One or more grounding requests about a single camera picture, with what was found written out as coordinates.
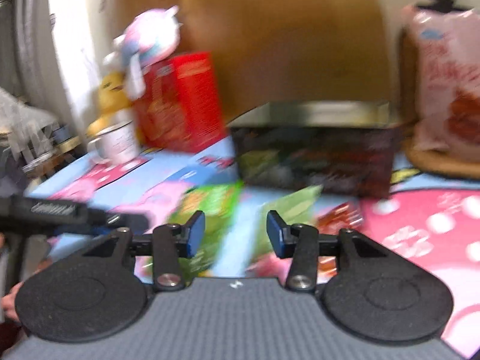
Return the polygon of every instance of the cartoon print mat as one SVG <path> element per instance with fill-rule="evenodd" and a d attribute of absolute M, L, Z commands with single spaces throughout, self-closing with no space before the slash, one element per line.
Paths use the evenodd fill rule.
<path fill-rule="evenodd" d="M 70 199 L 76 202 L 88 202 L 96 190 L 113 183 L 143 165 L 148 159 L 135 158 L 123 165 L 107 166 L 97 164 L 92 169 L 76 179 L 73 183 L 54 193 L 50 199 Z"/>
<path fill-rule="evenodd" d="M 104 209 L 132 208 L 138 212 L 158 212 L 155 222 L 162 221 L 170 210 L 164 205 L 170 182 L 202 185 L 233 182 L 234 167 L 221 166 L 223 159 L 233 155 L 229 139 L 197 154 L 179 154 L 168 151 L 142 154 L 146 159 L 118 178 L 108 180 L 102 187 L 87 188 L 80 193 L 81 200 Z M 205 158 L 216 158 L 206 161 Z M 41 184 L 32 194 L 52 197 L 60 190 L 68 190 L 80 178 L 92 175 L 92 166 L 83 157 Z M 94 175 L 96 181 L 99 173 Z M 395 161 L 392 198 L 384 202 L 362 200 L 367 235 L 383 242 L 396 252 L 439 276 L 452 290 L 455 306 L 444 339 L 464 356 L 471 356 L 480 346 L 475 337 L 480 325 L 480 182 L 448 180 L 422 174 L 399 155 Z M 178 190 L 184 191 L 186 184 Z M 261 206 L 285 196 L 291 191 L 245 187 L 241 194 L 230 232 L 223 241 L 213 275 L 244 276 L 254 250 L 255 230 Z M 169 195 L 170 205 L 179 198 Z M 321 195 L 314 205 L 316 215 L 324 213 L 348 200 L 348 196 Z M 61 258 L 73 251 L 73 245 L 85 244 L 85 238 L 63 235 L 52 250 L 52 257 Z"/>

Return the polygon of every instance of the red box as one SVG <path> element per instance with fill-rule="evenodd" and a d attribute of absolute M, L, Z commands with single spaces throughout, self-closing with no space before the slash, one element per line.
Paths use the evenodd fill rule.
<path fill-rule="evenodd" d="M 209 52 L 174 56 L 147 69 L 146 92 L 133 102 L 147 145 L 197 153 L 226 137 Z"/>

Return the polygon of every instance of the metal bolt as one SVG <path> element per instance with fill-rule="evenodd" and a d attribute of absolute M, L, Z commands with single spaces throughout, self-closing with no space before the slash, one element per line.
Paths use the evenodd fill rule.
<path fill-rule="evenodd" d="M 116 214 L 114 216 L 111 216 L 106 220 L 107 224 L 113 225 L 115 222 L 117 222 L 120 219 L 120 215 Z"/>
<path fill-rule="evenodd" d="M 180 283 L 181 280 L 177 274 L 163 274 L 157 278 L 159 285 L 164 287 L 174 287 Z"/>
<path fill-rule="evenodd" d="M 311 280 L 303 274 L 296 274 L 289 280 L 289 285 L 290 287 L 304 290 L 311 286 Z"/>

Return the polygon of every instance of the black handle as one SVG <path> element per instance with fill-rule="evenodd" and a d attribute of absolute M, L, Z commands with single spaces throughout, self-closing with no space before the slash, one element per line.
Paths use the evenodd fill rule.
<path fill-rule="evenodd" d="M 53 237 L 62 225 L 121 227 L 127 223 L 124 215 L 109 214 L 88 208 L 71 200 L 49 200 L 12 195 L 0 198 L 0 227 L 3 232 L 29 237 L 42 234 Z"/>
<path fill-rule="evenodd" d="M 296 223 L 291 233 L 298 237 L 285 287 L 296 292 L 314 292 L 317 285 L 318 230 Z"/>
<path fill-rule="evenodd" d="M 181 231 L 182 226 L 176 223 L 153 230 L 153 286 L 156 291 L 178 291 L 185 287 L 174 239 Z"/>

